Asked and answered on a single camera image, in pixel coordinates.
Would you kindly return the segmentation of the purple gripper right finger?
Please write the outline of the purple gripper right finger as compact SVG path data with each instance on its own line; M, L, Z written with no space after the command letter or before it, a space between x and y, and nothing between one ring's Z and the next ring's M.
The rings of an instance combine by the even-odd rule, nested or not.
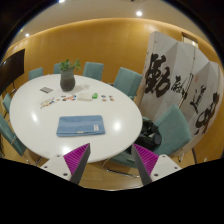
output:
M132 145L131 153L143 185L148 185L180 170L180 167L167 155L157 155L137 144Z

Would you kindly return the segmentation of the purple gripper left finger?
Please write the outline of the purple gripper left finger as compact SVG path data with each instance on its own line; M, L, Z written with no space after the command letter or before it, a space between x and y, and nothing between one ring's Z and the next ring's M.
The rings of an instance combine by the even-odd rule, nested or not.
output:
M65 155L54 156L41 169L78 185L89 156L90 144L87 143Z

